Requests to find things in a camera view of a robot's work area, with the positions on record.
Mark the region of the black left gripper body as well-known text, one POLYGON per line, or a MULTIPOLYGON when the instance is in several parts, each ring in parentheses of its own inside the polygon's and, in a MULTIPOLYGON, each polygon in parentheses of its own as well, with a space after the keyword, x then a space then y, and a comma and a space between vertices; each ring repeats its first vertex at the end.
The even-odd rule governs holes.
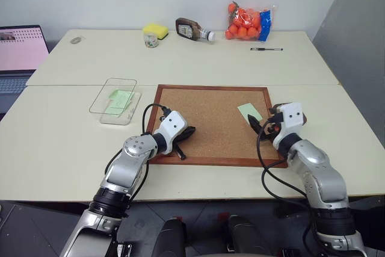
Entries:
POLYGON ((182 131, 177 137, 175 137, 175 139, 174 139, 174 141, 173 141, 173 144, 176 145, 176 144, 178 144, 178 143, 180 143, 180 142, 186 140, 187 138, 189 138, 189 137, 185 137, 185 136, 183 135, 183 131, 182 131))

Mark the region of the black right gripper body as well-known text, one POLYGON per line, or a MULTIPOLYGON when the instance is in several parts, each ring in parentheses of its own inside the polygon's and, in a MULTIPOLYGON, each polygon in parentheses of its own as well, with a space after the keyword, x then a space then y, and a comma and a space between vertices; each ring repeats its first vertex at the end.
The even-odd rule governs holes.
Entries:
POLYGON ((270 117, 268 118, 268 124, 264 130, 266 137, 276 137, 281 131, 283 123, 283 113, 277 111, 271 111, 270 117))

